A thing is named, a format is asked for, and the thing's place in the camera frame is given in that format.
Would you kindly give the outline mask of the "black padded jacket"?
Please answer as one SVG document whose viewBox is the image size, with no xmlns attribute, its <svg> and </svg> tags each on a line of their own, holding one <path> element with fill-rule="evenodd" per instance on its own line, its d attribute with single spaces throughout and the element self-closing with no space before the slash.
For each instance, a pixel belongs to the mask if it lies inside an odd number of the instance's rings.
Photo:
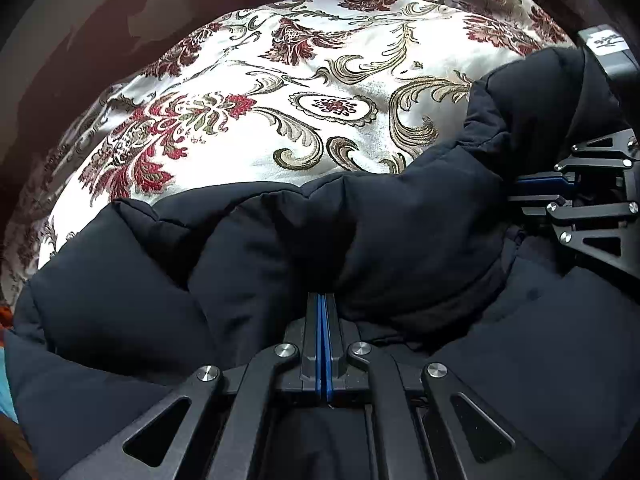
<svg viewBox="0 0 640 480">
<path fill-rule="evenodd" d="M 250 479 L 375 479 L 362 405 L 322 396 L 331 295 L 361 340 L 450 367 L 561 479 L 637 478 L 639 278 L 510 203 L 639 203 L 639 165 L 518 182 L 628 128 L 586 50 L 553 48 L 473 84 L 461 132 L 396 176 L 116 200 L 27 283 L 6 333 L 40 476 L 68 479 L 200 367 L 233 370 L 280 344 L 318 295 L 321 394 L 270 402 Z"/>
</svg>

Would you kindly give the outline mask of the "orange blue brown pillow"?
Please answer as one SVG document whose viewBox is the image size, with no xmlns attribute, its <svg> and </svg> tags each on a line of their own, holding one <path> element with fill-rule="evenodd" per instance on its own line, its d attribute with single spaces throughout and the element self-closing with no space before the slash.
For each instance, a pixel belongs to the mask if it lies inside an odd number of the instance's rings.
<svg viewBox="0 0 640 480">
<path fill-rule="evenodd" d="M 6 331 L 13 326 L 13 314 L 8 305 L 2 301 L 0 307 L 0 410 L 12 422 L 18 423 L 12 394 L 6 372 Z"/>
</svg>

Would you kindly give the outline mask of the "floral bed quilt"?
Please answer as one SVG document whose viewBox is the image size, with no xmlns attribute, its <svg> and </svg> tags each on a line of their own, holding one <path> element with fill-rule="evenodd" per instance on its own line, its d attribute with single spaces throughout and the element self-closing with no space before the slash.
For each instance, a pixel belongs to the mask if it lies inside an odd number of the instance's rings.
<svg viewBox="0 0 640 480">
<path fill-rule="evenodd" d="M 398 174 L 462 124 L 474 81 L 570 36 L 534 0 L 271 0 L 94 90 L 6 222 L 1 307 L 118 198 Z"/>
</svg>

